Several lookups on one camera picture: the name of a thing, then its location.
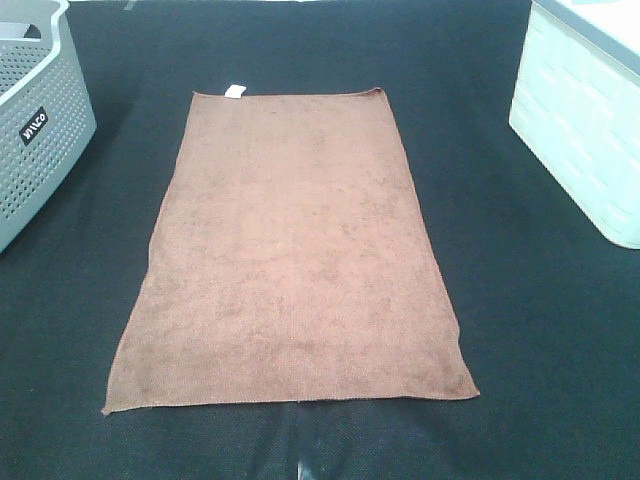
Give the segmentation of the brown towel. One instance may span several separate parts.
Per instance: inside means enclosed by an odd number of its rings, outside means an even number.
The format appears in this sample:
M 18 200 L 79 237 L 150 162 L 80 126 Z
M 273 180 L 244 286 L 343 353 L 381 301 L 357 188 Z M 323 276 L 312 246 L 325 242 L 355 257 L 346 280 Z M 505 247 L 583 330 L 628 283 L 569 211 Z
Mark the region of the brown towel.
M 382 89 L 197 93 L 103 411 L 471 399 L 459 334 Z

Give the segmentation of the grey perforated plastic basket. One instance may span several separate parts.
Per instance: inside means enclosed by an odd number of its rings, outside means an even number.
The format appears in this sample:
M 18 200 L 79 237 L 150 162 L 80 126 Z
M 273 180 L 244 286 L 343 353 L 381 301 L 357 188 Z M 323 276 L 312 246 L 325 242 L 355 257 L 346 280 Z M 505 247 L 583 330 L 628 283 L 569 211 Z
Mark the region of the grey perforated plastic basket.
M 7 247 L 74 167 L 96 119 L 66 1 L 4 1 L 1 20 L 37 38 L 1 41 L 1 245 Z

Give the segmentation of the light green plastic basket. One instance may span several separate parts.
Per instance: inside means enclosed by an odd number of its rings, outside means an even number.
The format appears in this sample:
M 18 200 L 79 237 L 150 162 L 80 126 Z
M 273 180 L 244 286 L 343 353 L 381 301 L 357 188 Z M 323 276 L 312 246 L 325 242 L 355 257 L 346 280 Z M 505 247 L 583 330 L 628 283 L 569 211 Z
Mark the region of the light green plastic basket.
M 532 2 L 509 125 L 605 238 L 638 248 L 638 2 Z

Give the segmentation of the black table cloth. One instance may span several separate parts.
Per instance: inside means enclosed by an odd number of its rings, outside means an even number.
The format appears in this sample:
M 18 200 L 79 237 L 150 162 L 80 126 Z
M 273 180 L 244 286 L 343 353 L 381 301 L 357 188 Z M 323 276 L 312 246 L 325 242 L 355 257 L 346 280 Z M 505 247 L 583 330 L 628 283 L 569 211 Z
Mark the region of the black table cloth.
M 97 120 L 1 256 L 5 479 L 635 479 L 639 254 L 511 130 L 526 1 L 91 1 Z M 384 89 L 480 394 L 101 410 L 194 92 Z

